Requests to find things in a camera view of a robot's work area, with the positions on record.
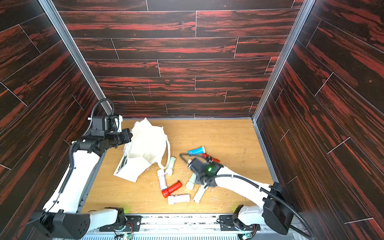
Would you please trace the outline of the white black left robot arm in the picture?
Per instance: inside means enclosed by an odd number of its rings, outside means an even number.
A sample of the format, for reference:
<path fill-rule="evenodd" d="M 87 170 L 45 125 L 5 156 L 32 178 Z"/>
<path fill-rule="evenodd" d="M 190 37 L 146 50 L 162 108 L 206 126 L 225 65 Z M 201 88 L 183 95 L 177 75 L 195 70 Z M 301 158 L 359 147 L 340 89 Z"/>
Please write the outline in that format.
<path fill-rule="evenodd" d="M 110 148 L 131 141 L 129 129 L 97 134 L 91 130 L 73 142 L 69 149 L 70 165 L 43 210 L 34 212 L 29 223 L 50 238 L 79 240 L 89 231 L 108 225 L 124 226 L 124 212 L 106 208 L 88 214 L 78 212 L 96 165 Z"/>

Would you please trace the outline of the white canvas tote bag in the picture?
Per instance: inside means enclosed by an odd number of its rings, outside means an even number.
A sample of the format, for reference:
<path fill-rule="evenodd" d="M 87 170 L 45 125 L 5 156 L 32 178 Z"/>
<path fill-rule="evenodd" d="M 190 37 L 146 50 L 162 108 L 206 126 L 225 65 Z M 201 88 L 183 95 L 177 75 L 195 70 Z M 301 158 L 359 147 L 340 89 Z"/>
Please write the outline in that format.
<path fill-rule="evenodd" d="M 136 182 L 151 165 L 165 170 L 171 163 L 171 146 L 163 127 L 153 126 L 149 120 L 135 122 L 131 142 L 124 145 L 123 157 L 114 176 Z"/>

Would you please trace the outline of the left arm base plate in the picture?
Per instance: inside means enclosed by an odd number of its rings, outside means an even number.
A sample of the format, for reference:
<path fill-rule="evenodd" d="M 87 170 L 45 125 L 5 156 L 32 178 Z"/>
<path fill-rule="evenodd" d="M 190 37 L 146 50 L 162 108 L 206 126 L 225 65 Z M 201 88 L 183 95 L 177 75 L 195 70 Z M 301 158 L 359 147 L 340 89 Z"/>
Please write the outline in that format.
<path fill-rule="evenodd" d="M 140 215 L 125 215 L 125 220 L 118 220 L 112 225 L 106 225 L 99 228 L 100 232 L 138 232 L 141 227 L 142 216 Z"/>

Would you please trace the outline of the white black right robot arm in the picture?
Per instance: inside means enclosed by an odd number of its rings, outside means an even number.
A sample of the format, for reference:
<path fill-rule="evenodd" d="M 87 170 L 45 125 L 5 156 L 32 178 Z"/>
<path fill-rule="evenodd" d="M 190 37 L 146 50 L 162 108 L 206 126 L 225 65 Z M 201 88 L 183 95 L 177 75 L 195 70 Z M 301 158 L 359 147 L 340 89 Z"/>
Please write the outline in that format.
<path fill-rule="evenodd" d="M 287 202 L 283 195 L 284 187 L 275 182 L 273 185 L 250 180 L 212 160 L 200 161 L 196 155 L 186 160 L 188 168 L 197 175 L 197 183 L 207 189 L 219 187 L 230 190 L 250 200 L 255 206 L 239 205 L 232 216 L 236 229 L 243 231 L 247 226 L 261 225 L 264 222 L 269 229 L 280 235 L 287 235 L 289 230 L 314 240 L 315 234 L 307 221 L 295 207 Z"/>

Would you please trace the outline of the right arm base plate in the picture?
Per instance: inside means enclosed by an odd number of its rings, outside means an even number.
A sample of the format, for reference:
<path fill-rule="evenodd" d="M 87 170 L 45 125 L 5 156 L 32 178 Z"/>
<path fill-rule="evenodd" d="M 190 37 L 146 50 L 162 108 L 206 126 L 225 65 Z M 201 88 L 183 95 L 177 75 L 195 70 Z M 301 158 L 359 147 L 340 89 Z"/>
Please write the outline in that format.
<path fill-rule="evenodd" d="M 220 225 L 221 231 L 260 231 L 260 225 L 242 224 L 239 220 L 235 220 L 233 215 L 220 215 L 217 219 L 217 223 Z"/>

